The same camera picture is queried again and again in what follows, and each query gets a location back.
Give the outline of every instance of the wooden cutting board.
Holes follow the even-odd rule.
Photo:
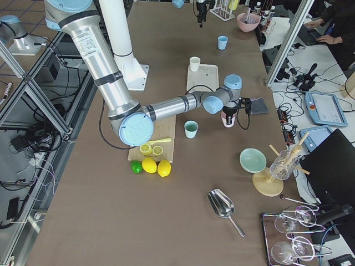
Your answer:
[[[163,154],[159,156],[154,156],[153,154],[143,155],[139,151],[139,147],[136,147],[129,150],[128,161],[142,161],[145,157],[151,157],[157,162],[161,160],[168,160],[169,162],[173,162],[175,123],[176,116],[167,117],[165,119],[154,122],[154,132],[150,140],[160,140],[167,137],[171,138],[170,142],[158,142],[152,145],[152,147],[156,145],[163,147]]]

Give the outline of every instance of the tablet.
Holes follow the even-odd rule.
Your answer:
[[[310,117],[315,124],[348,126],[343,110],[334,94],[307,91],[305,101]]]
[[[319,144],[321,144],[333,130],[329,126],[315,126],[309,129],[300,130],[300,136],[303,136],[309,132],[303,144],[307,147],[309,152],[312,152]]]

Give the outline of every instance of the hand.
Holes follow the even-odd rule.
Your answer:
[[[320,36],[319,38],[317,38],[317,41],[319,41],[321,43],[327,43],[327,44],[343,43],[342,37],[334,38],[334,37],[332,37],[330,35]]]
[[[314,28],[319,27],[320,25],[321,25],[320,22],[317,22],[317,21],[311,21],[311,22],[308,22],[305,24],[307,29],[314,29]]]
[[[322,18],[317,19],[316,21],[311,21],[305,24],[306,28],[308,29],[314,29],[319,27],[322,23],[324,23],[324,20]]]

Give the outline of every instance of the stainless steel scoop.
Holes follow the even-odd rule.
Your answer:
[[[245,233],[242,228],[240,228],[231,216],[234,212],[233,201],[218,188],[210,191],[207,196],[215,213],[219,217],[228,218],[234,225],[235,229],[237,229],[240,236],[245,237]]]

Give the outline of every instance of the sticker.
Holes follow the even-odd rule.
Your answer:
[[[350,261],[346,261],[346,262],[342,262],[341,264],[340,264],[340,266],[350,266],[350,265],[352,265],[351,264],[351,262]]]
[[[74,37],[73,42],[77,46],[78,51],[84,60],[100,53],[96,40],[88,29]]]

